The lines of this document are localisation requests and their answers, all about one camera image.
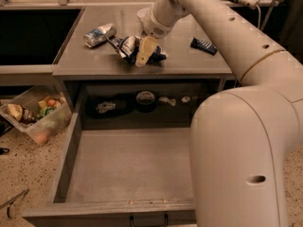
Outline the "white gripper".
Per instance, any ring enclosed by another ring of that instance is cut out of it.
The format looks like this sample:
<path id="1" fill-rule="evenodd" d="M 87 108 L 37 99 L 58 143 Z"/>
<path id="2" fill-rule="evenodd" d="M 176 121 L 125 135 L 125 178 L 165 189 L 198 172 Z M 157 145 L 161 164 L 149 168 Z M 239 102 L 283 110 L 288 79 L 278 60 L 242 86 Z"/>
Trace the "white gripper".
<path id="1" fill-rule="evenodd" d="M 153 32 L 140 41 L 139 50 L 136 56 L 135 66 L 143 67 L 147 64 L 150 56 L 158 46 L 155 38 L 161 39 L 166 37 L 173 28 L 174 17 L 166 14 L 161 9 L 151 7 L 153 19 Z"/>

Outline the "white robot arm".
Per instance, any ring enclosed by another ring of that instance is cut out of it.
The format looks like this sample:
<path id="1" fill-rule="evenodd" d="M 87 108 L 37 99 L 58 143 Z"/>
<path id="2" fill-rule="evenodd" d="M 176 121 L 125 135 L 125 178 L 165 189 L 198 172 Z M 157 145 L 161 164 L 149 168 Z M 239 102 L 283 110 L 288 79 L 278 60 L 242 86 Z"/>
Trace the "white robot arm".
<path id="1" fill-rule="evenodd" d="M 155 41 L 192 15 L 240 87 L 197 109 L 190 170 L 198 227 L 289 227 L 284 158 L 303 142 L 303 66 L 220 0 L 156 0 L 140 18 Z"/>

